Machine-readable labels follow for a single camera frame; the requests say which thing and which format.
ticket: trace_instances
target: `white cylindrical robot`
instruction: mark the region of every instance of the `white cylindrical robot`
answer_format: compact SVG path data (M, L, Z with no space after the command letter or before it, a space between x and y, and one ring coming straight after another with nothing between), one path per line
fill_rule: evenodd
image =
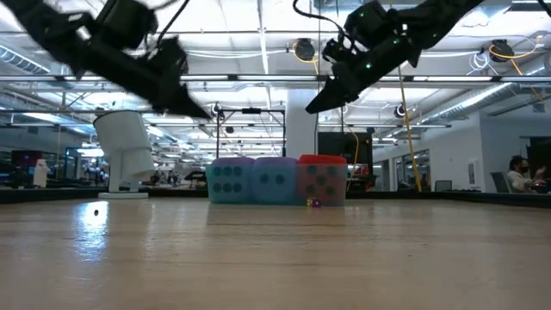
M152 146L141 114L136 111L116 111L94 121L97 138L109 163L109 193L103 198L146 198L138 193L140 180L155 172ZM131 184L129 192L119 191L122 182Z

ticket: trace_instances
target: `pillar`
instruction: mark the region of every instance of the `pillar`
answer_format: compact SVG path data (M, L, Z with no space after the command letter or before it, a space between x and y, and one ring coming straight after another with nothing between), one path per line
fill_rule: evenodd
M310 115L306 106L318 94L316 90L289 90L285 117L287 123L287 157L316 154L318 115Z

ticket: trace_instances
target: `blue die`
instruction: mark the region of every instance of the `blue die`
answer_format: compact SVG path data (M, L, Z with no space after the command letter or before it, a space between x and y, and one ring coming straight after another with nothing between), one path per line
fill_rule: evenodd
M293 204L296 193L297 160L258 158L252 166L251 187L255 202Z
M217 158L207 169L208 198L214 203L251 202L252 158Z

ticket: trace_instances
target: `small die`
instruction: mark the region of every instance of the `small die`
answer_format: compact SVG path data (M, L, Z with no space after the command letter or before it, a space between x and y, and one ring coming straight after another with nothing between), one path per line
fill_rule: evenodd
M312 207L313 208L321 208L321 201L318 200L318 199L313 199L312 200Z

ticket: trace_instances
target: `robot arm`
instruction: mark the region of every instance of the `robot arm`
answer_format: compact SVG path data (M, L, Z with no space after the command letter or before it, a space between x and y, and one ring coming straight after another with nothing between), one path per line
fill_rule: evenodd
M77 62L77 55L83 48L84 40L76 32L68 34L64 41L47 39L51 26L66 21L64 15L42 1L2 0L2 3L14 14L31 38L56 61L68 65Z
M424 49L433 47L483 0L426 0L411 9L385 11L371 1L350 13L344 31L330 40L322 55L333 63L334 78L306 107L319 113L355 101L359 94L408 61L413 67ZM351 46L344 45L344 39ZM355 47L362 44L368 50Z
M180 77L188 73L188 62L177 38L159 41L138 58L124 52L136 50L148 34L157 30L154 10L143 3L108 0L94 20L88 12L60 13L42 0L0 2L14 13L34 41L55 60L68 64L77 78L93 71L147 99L159 113L210 119L189 96L186 85L180 84ZM79 33L82 28L89 37Z

